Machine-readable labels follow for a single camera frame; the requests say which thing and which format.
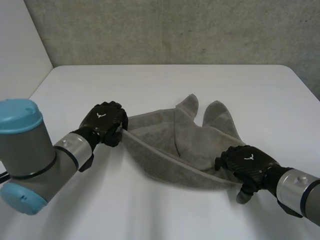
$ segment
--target table surface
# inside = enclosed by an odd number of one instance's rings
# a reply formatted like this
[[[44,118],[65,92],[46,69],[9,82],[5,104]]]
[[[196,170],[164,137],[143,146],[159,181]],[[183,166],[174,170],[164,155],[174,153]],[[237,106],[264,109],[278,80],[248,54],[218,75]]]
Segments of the table surface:
[[[320,102],[285,66],[60,66],[31,99],[55,143],[103,101],[119,102],[134,116],[174,108],[189,94],[199,100],[198,125],[206,107],[219,100],[245,143],[284,167],[319,175]],[[319,227],[287,215],[267,191],[246,205],[236,204],[238,191],[154,182],[122,145],[101,145],[93,166],[77,173],[39,214],[20,214],[0,201],[0,239],[319,239]]]

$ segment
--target robotic hand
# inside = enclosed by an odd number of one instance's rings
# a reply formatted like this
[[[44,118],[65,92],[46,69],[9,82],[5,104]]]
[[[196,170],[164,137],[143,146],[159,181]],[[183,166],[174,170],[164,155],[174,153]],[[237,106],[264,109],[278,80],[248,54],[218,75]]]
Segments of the robotic hand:
[[[229,147],[215,159],[214,168],[227,169],[243,182],[236,196],[247,203],[254,193],[266,189],[289,215],[306,217],[320,226],[320,179],[300,170],[281,167],[272,157],[253,146]]]
[[[98,144],[115,147],[128,117],[119,103],[93,107],[80,127],[54,146],[38,106],[28,99],[0,101],[1,198],[27,215],[37,214],[79,170],[91,167]]]
[[[116,147],[122,137],[120,129],[128,129],[128,117],[119,103],[111,101],[95,105],[83,119],[79,129],[71,133],[84,137],[93,151],[100,143],[112,148]],[[92,154],[79,172],[90,168],[93,160],[94,155]]]

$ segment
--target black wrist band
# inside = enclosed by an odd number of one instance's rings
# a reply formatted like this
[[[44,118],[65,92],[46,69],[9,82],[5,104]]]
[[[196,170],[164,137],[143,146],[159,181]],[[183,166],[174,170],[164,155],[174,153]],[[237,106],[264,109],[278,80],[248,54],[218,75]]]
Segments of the black wrist band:
[[[277,185],[283,174],[293,169],[292,167],[272,166],[262,179],[262,187],[277,197]]]
[[[75,131],[72,131],[71,133],[78,134],[83,137],[90,144],[92,151],[94,151],[95,147],[100,142],[100,136],[98,135],[98,133],[87,126],[81,127]]]

